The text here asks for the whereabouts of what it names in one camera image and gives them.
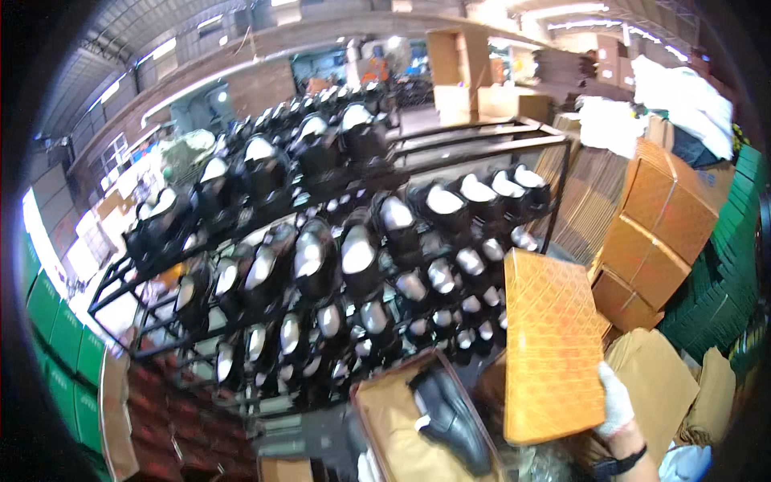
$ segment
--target black watch strap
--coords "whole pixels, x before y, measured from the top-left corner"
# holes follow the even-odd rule
[[[645,445],[642,450],[625,459],[616,460],[610,457],[601,459],[594,465],[594,479],[597,482],[610,482],[612,476],[631,470],[647,451],[648,446]]]

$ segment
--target stack of green boxes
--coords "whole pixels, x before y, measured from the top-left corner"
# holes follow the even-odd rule
[[[758,299],[755,230],[766,179],[764,159],[744,146],[715,230],[658,325],[675,348],[694,359],[713,346],[726,352],[752,317]]]
[[[101,455],[96,395],[104,343],[59,297],[48,275],[40,269],[29,235],[24,244],[21,288],[28,295],[27,314],[35,327],[33,346],[41,374],[72,438],[92,455]],[[95,468],[104,472],[103,461],[101,465]]]

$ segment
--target white work glove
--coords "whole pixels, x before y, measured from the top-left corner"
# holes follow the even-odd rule
[[[605,421],[594,431],[603,440],[607,440],[635,418],[635,411],[631,408],[629,391],[613,373],[613,369],[602,361],[597,371],[605,388]]]

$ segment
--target worker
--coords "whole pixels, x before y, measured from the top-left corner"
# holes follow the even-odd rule
[[[605,389],[605,421],[594,431],[608,445],[612,459],[595,465],[598,482],[659,482],[658,471],[648,454],[645,438],[635,421],[629,391],[606,363],[598,366],[600,381]]]

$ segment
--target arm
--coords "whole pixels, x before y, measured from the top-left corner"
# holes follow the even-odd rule
[[[598,367],[600,381],[605,389],[605,421],[595,432],[605,441],[611,455],[618,460],[638,453],[645,446],[645,438],[635,421],[635,412],[629,400],[629,391],[605,362]],[[617,475],[617,482],[659,482],[658,469],[647,453],[634,467]]]

